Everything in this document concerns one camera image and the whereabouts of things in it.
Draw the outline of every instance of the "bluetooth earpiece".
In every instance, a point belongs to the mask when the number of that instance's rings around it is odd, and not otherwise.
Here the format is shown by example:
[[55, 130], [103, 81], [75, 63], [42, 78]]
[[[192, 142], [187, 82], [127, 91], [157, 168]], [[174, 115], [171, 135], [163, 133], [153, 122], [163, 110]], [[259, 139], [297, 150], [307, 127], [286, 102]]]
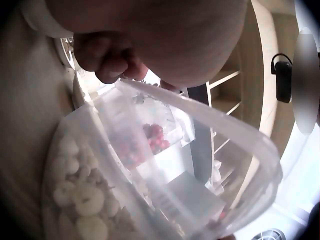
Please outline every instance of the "bluetooth earpiece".
[[[277, 56], [284, 56], [289, 62], [278, 61], [274, 64], [274, 59]], [[271, 74], [276, 76], [276, 97], [278, 101], [285, 103], [291, 101], [291, 73], [292, 62], [290, 58], [283, 53], [274, 55], [271, 60]]]

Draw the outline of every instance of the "person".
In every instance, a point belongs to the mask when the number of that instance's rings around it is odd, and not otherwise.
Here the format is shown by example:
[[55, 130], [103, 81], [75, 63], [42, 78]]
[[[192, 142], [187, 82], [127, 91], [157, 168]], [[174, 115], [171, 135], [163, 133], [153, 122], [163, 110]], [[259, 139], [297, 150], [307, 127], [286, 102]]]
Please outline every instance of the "person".
[[222, 68], [241, 35], [247, 1], [46, 0], [46, 5], [74, 34], [79, 65], [102, 82], [120, 76], [142, 80], [150, 69], [163, 87], [175, 89], [201, 85]]

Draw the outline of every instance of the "mushroom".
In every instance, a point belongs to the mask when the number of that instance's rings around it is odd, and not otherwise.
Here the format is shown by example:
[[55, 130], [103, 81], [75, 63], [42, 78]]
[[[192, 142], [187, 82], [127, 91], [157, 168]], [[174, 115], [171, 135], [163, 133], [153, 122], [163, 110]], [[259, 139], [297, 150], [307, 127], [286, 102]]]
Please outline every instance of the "mushroom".
[[67, 174], [75, 174], [79, 170], [79, 162], [76, 157], [69, 157], [65, 161], [65, 169]]
[[88, 179], [89, 179], [89, 182], [94, 185], [101, 183], [101, 174], [99, 170], [92, 169]]
[[90, 166], [91, 169], [99, 167], [99, 161], [95, 156], [89, 155], [87, 158], [87, 164]]
[[113, 218], [120, 209], [120, 203], [114, 196], [107, 199], [106, 206], [109, 218]]
[[83, 240], [108, 239], [108, 228], [98, 216], [78, 218], [76, 228]]
[[62, 154], [67, 153], [69, 156], [75, 156], [79, 152], [79, 147], [70, 134], [61, 138], [59, 149]]
[[62, 240], [79, 240], [80, 236], [76, 230], [76, 227], [66, 216], [61, 213], [58, 219], [58, 227]]
[[88, 165], [84, 165], [79, 173], [79, 183], [85, 182], [89, 177], [91, 169]]
[[103, 192], [90, 184], [78, 185], [72, 192], [72, 200], [76, 205], [76, 212], [80, 216], [98, 214], [104, 203]]
[[59, 207], [66, 207], [72, 204], [71, 192], [75, 185], [70, 181], [63, 181], [56, 185], [53, 192], [53, 199]]

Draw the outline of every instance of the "plastic bag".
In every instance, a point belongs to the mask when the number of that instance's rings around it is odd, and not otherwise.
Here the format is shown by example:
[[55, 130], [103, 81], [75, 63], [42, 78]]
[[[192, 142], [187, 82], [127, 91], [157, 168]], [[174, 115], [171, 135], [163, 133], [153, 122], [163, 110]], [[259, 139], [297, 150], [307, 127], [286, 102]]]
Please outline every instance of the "plastic bag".
[[[206, 188], [177, 154], [184, 133], [172, 106], [233, 143], [218, 170], [236, 164], [238, 171], [222, 194]], [[239, 163], [248, 158], [259, 164], [238, 196]], [[170, 91], [119, 81], [57, 128], [43, 180], [46, 238], [217, 239], [266, 210], [281, 177], [275, 146], [254, 128]]]

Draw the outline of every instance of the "finger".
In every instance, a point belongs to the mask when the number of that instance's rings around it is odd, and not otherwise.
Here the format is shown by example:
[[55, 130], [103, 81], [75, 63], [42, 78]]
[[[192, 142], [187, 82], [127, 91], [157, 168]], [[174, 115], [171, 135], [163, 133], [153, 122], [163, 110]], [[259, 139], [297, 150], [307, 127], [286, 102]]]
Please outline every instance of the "finger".
[[100, 68], [104, 55], [110, 47], [110, 39], [99, 38], [77, 38], [74, 43], [74, 53], [79, 65], [86, 71], [97, 71]]
[[105, 83], [114, 83], [128, 68], [127, 61], [122, 57], [110, 57], [103, 61], [101, 67], [95, 72], [97, 78]]
[[128, 69], [125, 70], [123, 76], [127, 79], [135, 79], [141, 81], [145, 78], [148, 68], [137, 57], [126, 58], [128, 62]]

